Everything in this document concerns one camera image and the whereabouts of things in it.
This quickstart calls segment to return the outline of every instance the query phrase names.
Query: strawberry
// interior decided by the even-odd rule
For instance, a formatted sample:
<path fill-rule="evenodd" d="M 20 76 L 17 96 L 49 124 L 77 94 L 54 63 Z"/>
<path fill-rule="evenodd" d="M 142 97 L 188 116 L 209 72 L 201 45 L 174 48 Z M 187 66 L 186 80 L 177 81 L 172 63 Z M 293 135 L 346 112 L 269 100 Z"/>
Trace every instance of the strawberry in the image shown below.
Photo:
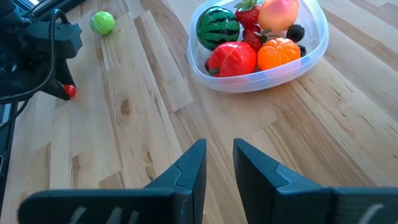
<path fill-rule="evenodd" d="M 255 32 L 250 32 L 246 34 L 246 36 L 243 39 L 243 42 L 246 42 L 250 45 L 251 48 L 253 48 L 256 53 L 261 49 L 261 47 L 264 45 L 264 42 L 267 40 L 267 36 L 261 36 Z"/>
<path fill-rule="evenodd" d="M 246 28 L 244 28 L 243 30 L 243 38 L 250 32 L 257 32 L 260 33 L 261 32 L 261 28 L 257 25 L 250 25 L 247 26 Z"/>
<path fill-rule="evenodd" d="M 235 16 L 243 27 L 258 23 L 261 5 L 257 4 L 257 0 L 243 0 L 235 8 Z"/>

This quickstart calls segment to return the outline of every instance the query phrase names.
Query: watermelon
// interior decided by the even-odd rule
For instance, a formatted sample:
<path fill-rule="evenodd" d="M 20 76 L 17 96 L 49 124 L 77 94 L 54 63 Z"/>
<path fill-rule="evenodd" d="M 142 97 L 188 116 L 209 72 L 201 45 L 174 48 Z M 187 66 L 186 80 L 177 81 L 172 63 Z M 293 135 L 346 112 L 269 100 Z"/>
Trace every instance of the watermelon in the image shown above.
<path fill-rule="evenodd" d="M 198 40 L 209 50 L 225 42 L 237 41 L 239 31 L 240 25 L 235 14 L 219 6 L 208 8 L 197 22 Z"/>

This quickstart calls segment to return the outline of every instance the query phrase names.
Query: toy orange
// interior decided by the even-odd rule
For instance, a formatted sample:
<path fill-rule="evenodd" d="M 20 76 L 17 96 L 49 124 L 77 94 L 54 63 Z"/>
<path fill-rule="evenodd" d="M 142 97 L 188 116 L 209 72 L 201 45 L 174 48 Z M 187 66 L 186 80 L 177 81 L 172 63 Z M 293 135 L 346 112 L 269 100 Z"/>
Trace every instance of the toy orange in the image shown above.
<path fill-rule="evenodd" d="M 267 0 L 261 7 L 259 25 L 263 30 L 287 30 L 297 19 L 298 0 Z"/>
<path fill-rule="evenodd" d="M 300 58 L 300 47 L 290 39 L 276 38 L 268 41 L 257 54 L 260 70 L 284 65 Z"/>

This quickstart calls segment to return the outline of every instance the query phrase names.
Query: plastic bowl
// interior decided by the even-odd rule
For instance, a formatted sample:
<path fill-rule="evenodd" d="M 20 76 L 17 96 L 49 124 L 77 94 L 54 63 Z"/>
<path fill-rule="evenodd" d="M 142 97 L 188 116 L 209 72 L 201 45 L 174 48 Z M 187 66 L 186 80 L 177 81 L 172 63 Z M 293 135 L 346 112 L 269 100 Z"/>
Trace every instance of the plastic bowl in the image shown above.
<path fill-rule="evenodd" d="M 197 20 L 200 14 L 211 6 L 222 6 L 234 10 L 234 5 L 240 0 L 207 0 L 194 12 L 188 40 L 189 63 L 193 76 L 202 84 L 225 93 L 247 93 L 263 90 L 289 82 L 310 70 L 323 56 L 329 43 L 329 29 L 325 14 L 316 0 L 299 0 L 300 9 L 296 24 L 305 28 L 305 37 L 298 44 L 307 48 L 307 55 L 285 65 L 250 73 L 238 77 L 215 78 L 208 75 L 205 70 L 205 60 L 211 51 L 204 48 L 196 35 Z"/>

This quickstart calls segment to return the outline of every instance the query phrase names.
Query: green ball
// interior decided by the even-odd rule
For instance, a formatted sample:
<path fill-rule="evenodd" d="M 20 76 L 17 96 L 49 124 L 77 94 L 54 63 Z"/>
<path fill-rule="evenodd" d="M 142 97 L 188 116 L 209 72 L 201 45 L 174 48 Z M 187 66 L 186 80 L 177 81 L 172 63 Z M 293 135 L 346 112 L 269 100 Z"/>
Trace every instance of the green ball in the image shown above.
<path fill-rule="evenodd" d="M 91 29 L 101 35 L 106 35 L 110 33 L 114 27 L 114 18 L 108 12 L 97 12 L 90 19 Z"/>

